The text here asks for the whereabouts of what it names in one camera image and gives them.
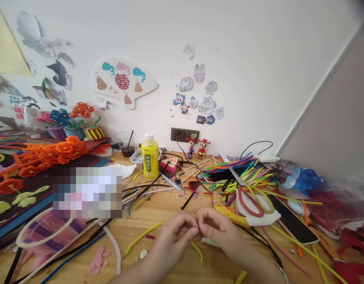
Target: black phone screen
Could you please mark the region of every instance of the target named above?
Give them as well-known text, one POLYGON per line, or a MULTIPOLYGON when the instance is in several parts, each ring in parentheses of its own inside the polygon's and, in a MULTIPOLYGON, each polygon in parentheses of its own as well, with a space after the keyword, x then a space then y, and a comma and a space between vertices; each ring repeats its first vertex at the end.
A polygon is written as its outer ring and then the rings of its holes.
POLYGON ((267 194, 274 208, 281 214, 279 221, 285 227, 289 235, 302 244, 316 243, 319 238, 286 207, 275 195, 267 194))

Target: glass cup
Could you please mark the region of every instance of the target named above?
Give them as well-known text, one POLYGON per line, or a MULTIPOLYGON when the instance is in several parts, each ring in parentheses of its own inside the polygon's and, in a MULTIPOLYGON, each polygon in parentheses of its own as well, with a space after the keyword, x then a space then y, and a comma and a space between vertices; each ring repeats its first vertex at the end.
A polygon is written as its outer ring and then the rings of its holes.
POLYGON ((120 150, 126 158, 129 158, 135 152, 135 133, 133 133, 132 138, 131 133, 132 131, 123 131, 115 134, 120 150))

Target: flower pot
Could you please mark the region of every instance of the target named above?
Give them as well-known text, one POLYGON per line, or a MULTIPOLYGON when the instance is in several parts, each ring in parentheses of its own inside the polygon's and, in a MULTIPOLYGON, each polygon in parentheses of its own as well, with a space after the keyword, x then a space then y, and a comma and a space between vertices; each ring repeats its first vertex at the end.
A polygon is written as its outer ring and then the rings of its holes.
POLYGON ((83 140, 86 137, 86 135, 85 135, 82 128, 67 128, 67 127, 65 127, 64 130, 65 130, 65 133, 66 133, 67 137, 77 136, 79 138, 79 140, 83 140))
POLYGON ((86 128, 85 132, 87 134, 87 137, 91 140, 91 141, 97 141, 97 140, 101 140, 103 138, 106 137, 106 134, 103 131, 103 128, 98 126, 98 127, 91 127, 91 128, 86 128))
POLYGON ((66 139, 66 134, 62 126, 51 126, 48 127, 49 134, 56 140, 64 141, 66 139))

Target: dark liquid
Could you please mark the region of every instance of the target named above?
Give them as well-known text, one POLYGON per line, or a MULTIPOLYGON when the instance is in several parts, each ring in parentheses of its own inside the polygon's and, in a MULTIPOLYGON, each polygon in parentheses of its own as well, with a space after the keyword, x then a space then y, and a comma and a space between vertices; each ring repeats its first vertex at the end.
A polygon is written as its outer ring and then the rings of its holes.
POLYGON ((124 157, 129 158, 135 152, 135 147, 122 147, 120 150, 122 151, 124 157))

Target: electrical outlet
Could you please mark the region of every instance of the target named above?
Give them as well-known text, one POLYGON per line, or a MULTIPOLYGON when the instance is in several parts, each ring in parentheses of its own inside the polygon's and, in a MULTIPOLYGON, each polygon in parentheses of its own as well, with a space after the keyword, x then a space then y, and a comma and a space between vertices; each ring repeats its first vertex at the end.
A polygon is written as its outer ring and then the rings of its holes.
POLYGON ((197 137, 195 138, 195 144, 198 143, 198 139, 199 139, 199 131, 198 130, 191 130, 191 129, 186 129, 186 134, 185 134, 185 142, 187 142, 187 138, 191 138, 191 134, 196 134, 197 137))
POLYGON ((178 135, 178 139, 177 139, 178 142, 187 142, 185 139, 186 129, 174 128, 174 127, 171 128, 170 140, 177 141, 176 140, 177 131, 180 131, 180 134, 178 135))

